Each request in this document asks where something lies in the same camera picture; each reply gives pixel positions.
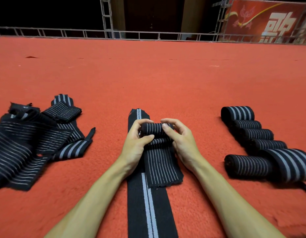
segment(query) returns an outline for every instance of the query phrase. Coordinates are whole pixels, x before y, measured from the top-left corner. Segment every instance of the red banner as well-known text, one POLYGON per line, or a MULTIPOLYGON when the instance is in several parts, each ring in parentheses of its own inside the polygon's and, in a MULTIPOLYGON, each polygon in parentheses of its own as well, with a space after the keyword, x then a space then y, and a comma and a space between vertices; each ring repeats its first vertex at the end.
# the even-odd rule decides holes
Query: red banner
POLYGON ((293 32, 305 8, 306 3, 298 2, 234 0, 232 7, 226 10, 228 21, 221 32, 226 29, 225 41, 282 43, 284 36, 293 32))

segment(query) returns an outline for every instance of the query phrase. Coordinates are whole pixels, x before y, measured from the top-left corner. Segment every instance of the orange floor mat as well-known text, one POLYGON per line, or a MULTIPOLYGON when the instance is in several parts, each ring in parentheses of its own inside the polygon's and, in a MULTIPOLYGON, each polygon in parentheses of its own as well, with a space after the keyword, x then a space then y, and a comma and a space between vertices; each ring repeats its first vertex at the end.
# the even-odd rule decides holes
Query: orange floor mat
MULTIPOLYGON (((225 155, 246 153, 219 118, 223 106, 248 105, 276 140, 306 151, 306 46, 0 37, 0 116, 10 101, 45 109, 59 93, 83 110, 85 135, 97 128, 93 143, 83 158, 49 165, 28 192, 0 189, 0 237, 42 237, 61 220, 118 157, 132 108, 155 122, 181 120, 254 208, 286 236, 306 234, 304 191, 227 177, 225 155)), ((179 237, 225 237, 197 180, 181 169, 183 183, 167 188, 179 237)), ((98 237, 127 237, 126 182, 98 237)))

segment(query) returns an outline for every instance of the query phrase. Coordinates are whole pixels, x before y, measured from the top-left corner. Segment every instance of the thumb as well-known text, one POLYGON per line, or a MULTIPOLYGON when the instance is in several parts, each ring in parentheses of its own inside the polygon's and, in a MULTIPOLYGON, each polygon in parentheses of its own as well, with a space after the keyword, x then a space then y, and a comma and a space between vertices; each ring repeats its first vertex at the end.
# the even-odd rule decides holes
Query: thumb
POLYGON ((177 140, 177 137, 180 135, 179 133, 176 133, 171 127, 169 127, 167 124, 162 124, 162 128, 164 132, 173 140, 177 140))
POLYGON ((144 145, 150 143, 153 139, 154 139, 154 135, 144 136, 144 137, 139 139, 139 143, 144 146, 144 145))

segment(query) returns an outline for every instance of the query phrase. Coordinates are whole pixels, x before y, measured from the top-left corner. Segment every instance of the chinese character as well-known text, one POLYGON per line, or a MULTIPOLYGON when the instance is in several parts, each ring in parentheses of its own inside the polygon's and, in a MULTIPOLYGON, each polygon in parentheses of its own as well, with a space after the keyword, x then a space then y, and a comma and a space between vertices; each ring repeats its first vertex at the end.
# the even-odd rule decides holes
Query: chinese character
POLYGON ((273 12, 270 15, 270 20, 268 21, 264 32, 262 32, 262 37, 260 42, 264 43, 281 43, 283 34, 288 32, 296 21, 296 18, 290 17, 293 12, 289 13, 276 13, 273 12))

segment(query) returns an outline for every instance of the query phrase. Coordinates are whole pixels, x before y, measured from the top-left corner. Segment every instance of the left hand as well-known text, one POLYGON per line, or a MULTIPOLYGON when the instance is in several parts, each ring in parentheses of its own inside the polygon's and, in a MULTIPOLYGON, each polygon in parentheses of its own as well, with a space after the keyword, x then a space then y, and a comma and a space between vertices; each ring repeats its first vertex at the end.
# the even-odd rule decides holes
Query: left hand
POLYGON ((117 161, 122 162, 127 169, 126 176, 132 174, 144 151, 144 145, 150 143, 154 139, 154 135, 139 137, 139 129, 143 123, 154 123, 149 119, 137 119, 134 121, 130 131, 125 139, 122 152, 117 161))

